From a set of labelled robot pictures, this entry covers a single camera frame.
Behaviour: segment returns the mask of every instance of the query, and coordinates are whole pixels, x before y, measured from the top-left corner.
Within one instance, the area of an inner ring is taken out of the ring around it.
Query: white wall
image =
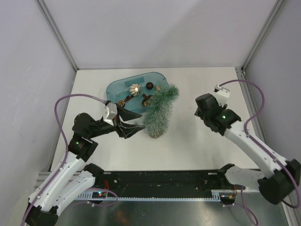
[[[241,66],[276,0],[45,0],[79,68]]]
[[[247,69],[266,96],[261,121],[269,145],[301,162],[301,1],[289,0]],[[255,93],[256,102],[261,97]]]
[[[34,0],[0,1],[0,21],[3,226],[16,201],[26,190],[33,190],[39,171],[49,160],[58,131],[53,106],[70,92],[74,71]]]

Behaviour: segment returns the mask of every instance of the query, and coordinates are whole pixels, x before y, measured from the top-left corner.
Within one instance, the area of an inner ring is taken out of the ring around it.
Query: artificial pine tree
[[[143,123],[151,138],[158,138],[166,133],[173,103],[178,97],[179,89],[171,84],[158,89],[148,100],[149,107]]]

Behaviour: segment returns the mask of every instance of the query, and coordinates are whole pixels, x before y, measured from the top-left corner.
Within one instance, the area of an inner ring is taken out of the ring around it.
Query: dark brown ball
[[[154,84],[152,84],[151,82],[148,82],[148,83],[146,84],[146,88],[147,88],[147,89],[152,89],[152,88],[154,88]]]

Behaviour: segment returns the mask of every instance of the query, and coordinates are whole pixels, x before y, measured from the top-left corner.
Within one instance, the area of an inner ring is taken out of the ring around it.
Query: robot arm
[[[105,115],[99,121],[95,121],[87,113],[79,114],[74,120],[73,138],[69,143],[69,152],[65,164],[61,167],[61,159],[58,166],[43,182],[43,184],[29,196],[29,204],[34,202],[26,223],[31,226],[44,225],[54,226],[63,210],[83,191],[92,187],[101,175],[103,170],[89,164],[81,171],[80,175],[66,186],[73,174],[83,168],[87,160],[98,146],[91,138],[117,132],[119,137],[124,139],[131,137],[138,131],[144,129],[143,125],[126,124],[121,121],[128,121],[140,118],[142,115],[128,111],[117,104],[106,103]],[[38,193],[46,187],[41,196]]]
[[[284,170],[276,163],[276,159],[272,159],[245,133],[241,118],[232,110],[226,109],[229,96],[230,91],[228,89],[217,85],[213,94],[208,93],[196,98],[198,109],[195,115],[200,117],[213,132],[220,133],[239,146],[261,171],[242,169],[233,164],[227,164],[220,169],[220,172],[231,184],[259,190],[270,203],[278,204],[294,190],[294,186]],[[299,185],[300,163],[296,160],[288,161],[285,157],[274,152],[258,137],[253,134],[252,136],[273,153]]]

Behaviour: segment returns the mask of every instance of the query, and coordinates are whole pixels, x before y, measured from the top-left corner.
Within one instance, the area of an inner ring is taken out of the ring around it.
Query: small figurine
[[[142,101],[142,105],[143,107],[146,107],[148,105],[150,105],[150,103],[148,102],[148,100],[152,97],[152,95],[145,95],[144,93],[142,94],[142,97],[144,98]]]
[[[117,101],[117,104],[119,104],[121,107],[124,107],[126,105],[125,101],[123,100]]]
[[[141,87],[138,84],[133,84],[130,86],[129,91],[130,91],[131,95],[133,95],[135,97],[140,94]]]

